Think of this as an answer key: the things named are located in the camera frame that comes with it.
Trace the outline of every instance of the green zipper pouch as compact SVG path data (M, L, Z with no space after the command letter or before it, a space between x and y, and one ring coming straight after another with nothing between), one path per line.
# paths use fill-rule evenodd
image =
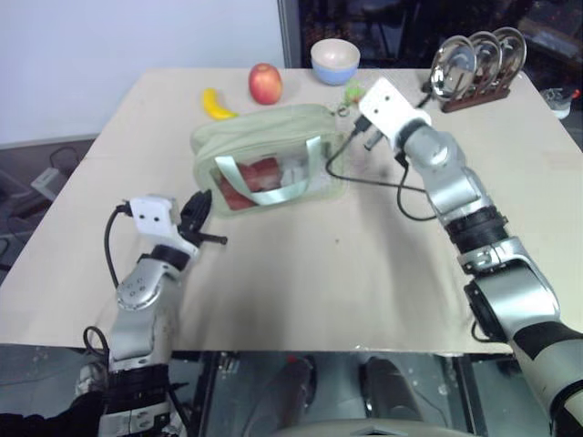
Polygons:
M194 176L200 189L212 191L222 216L329 197L342 185L324 166L341 139L334 115L320 105L230 118L192 134Z

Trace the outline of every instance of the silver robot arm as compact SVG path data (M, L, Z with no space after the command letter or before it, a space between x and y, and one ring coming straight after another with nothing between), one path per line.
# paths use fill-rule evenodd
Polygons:
M557 435L583 435L583 335L561 323L552 287L520 239L506 233L506 218L461 148L384 78L359 109L422 177L462 269L474 277L465 294L482 331L510 345Z
M129 201L138 232L154 245L118 285L118 316L110 335L108 387L99 436L160 435L170 422L168 363L178 329L181 279L202 241L210 192L197 193L180 213L171 198Z

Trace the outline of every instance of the bowl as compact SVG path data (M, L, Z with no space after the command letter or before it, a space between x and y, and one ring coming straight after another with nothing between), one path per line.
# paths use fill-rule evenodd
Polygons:
M343 39L323 39L312 46L312 69L314 74L328 85L342 85L354 76L361 52Z

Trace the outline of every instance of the white wall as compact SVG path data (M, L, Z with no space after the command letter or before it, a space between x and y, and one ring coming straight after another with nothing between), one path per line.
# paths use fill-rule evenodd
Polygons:
M0 148L99 132L150 67L258 62L283 66L276 0L2 0Z

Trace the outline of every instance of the red object inside bag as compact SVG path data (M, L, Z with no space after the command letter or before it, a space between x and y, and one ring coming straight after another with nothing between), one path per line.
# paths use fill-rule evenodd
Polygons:
M245 183L250 191L257 193L269 191L271 189L281 188L280 166L275 158L265 158L257 161L250 166L237 164ZM219 189L227 205L233 211L254 207L257 204L252 200L240 194L230 182L220 176Z

